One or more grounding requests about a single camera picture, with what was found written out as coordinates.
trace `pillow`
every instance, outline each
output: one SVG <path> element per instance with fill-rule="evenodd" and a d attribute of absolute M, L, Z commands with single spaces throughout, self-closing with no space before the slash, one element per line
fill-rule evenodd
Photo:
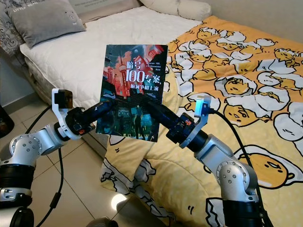
<path fill-rule="evenodd" d="M 0 46 L 11 57 L 20 55 L 19 46 L 24 43 L 6 11 L 13 7 L 22 7 L 33 0 L 0 0 Z"/>
<path fill-rule="evenodd" d="M 83 23 L 141 6 L 137 0 L 70 0 Z"/>
<path fill-rule="evenodd" d="M 209 4 L 195 0 L 140 0 L 147 8 L 159 13 L 202 21 L 211 16 Z"/>
<path fill-rule="evenodd" d="M 33 2 L 9 8 L 8 15 L 30 48 L 61 35 L 85 31 L 67 0 Z"/>

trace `bed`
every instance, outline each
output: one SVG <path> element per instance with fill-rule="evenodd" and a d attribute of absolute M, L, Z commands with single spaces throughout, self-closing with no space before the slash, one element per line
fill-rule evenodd
<path fill-rule="evenodd" d="M 53 87 L 73 92 L 74 106 L 99 101 L 106 44 L 168 44 L 163 104 L 194 117 L 198 95 L 235 125 L 258 175 L 274 226 L 300 226 L 303 183 L 303 45 L 220 20 L 201 21 L 134 8 L 86 24 L 86 32 L 20 49 L 29 79 L 45 100 Z M 243 152 L 228 126 L 209 116 L 203 128 Z M 157 143 L 91 134 L 104 158 L 102 185 L 135 193 L 170 225 L 223 226 L 220 187 L 186 149 L 166 138 Z"/>

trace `tile floor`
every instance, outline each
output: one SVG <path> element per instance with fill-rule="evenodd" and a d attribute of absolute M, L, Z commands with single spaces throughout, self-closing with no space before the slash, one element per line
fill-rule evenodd
<path fill-rule="evenodd" d="M 13 131 L 0 139 L 0 149 L 17 135 L 25 133 L 35 118 L 47 107 L 37 101 L 10 114 L 15 122 Z M 49 110 L 32 131 L 57 119 Z M 109 217 L 119 227 L 161 227 L 157 220 L 136 197 L 121 201 L 123 196 L 100 185 L 102 158 L 82 139 L 70 141 L 62 148 L 64 184 L 62 196 L 42 227 L 85 227 L 95 218 Z M 33 202 L 30 208 L 35 215 L 35 226 L 49 210 L 49 204 L 60 184 L 60 163 L 57 152 L 42 156 L 32 183 Z"/>

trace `white pillow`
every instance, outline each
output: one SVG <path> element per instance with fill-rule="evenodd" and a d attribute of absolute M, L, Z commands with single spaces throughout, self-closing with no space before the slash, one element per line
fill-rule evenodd
<path fill-rule="evenodd" d="M 202 21 L 211 16 L 209 4 L 195 0 L 140 0 L 146 7 L 159 13 Z"/>

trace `yellow blanket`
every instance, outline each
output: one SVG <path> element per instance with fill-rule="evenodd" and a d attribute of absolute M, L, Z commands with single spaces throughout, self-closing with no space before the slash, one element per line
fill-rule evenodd
<path fill-rule="evenodd" d="M 301 226 L 303 201 L 303 44 L 209 17 L 169 43 L 163 104 L 194 117 L 198 95 L 234 124 L 258 175 L 276 227 Z M 210 115 L 203 128 L 246 162 L 228 125 Z M 221 190 L 193 153 L 166 138 L 157 143 L 111 136 L 102 185 L 136 193 L 167 224 L 223 226 Z"/>

